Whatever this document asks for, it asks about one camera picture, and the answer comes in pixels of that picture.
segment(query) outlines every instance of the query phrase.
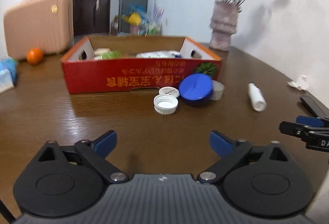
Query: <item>gold emblem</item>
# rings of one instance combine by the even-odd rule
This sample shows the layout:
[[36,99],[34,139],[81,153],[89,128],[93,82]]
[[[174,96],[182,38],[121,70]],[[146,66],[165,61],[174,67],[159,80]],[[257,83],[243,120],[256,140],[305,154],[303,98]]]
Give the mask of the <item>gold emblem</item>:
[[56,5],[52,5],[52,7],[51,7],[51,12],[52,12],[52,13],[57,13],[57,12],[58,12],[58,8],[57,8]]

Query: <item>pink suitcase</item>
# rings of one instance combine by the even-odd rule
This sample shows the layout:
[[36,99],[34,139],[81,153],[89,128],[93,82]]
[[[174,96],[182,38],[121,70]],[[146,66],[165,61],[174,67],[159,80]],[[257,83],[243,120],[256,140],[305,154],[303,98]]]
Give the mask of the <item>pink suitcase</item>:
[[25,0],[4,15],[8,55],[26,59],[32,48],[44,54],[65,50],[73,38],[72,0]]

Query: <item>black cable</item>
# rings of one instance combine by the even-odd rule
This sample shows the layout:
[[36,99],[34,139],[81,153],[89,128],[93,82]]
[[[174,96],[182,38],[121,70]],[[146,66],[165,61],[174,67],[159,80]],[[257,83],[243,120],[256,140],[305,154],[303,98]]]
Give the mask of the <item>black cable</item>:
[[0,213],[1,215],[3,215],[5,220],[8,221],[8,223],[13,223],[16,220],[16,218],[14,218],[12,213],[10,213],[8,208],[4,205],[4,203],[1,200],[0,200]]

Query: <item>door handle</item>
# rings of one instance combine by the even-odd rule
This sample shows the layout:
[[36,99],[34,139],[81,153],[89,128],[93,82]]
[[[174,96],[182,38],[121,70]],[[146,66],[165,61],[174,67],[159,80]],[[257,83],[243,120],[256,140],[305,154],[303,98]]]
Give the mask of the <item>door handle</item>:
[[99,0],[96,1],[96,11],[99,9]]

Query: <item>green plant graphic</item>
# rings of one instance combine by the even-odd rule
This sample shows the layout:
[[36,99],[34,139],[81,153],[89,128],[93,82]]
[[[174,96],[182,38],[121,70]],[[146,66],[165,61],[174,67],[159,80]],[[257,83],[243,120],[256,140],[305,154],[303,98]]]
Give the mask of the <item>green plant graphic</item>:
[[217,67],[211,62],[203,62],[196,67],[194,73],[203,73],[213,78],[217,72]]

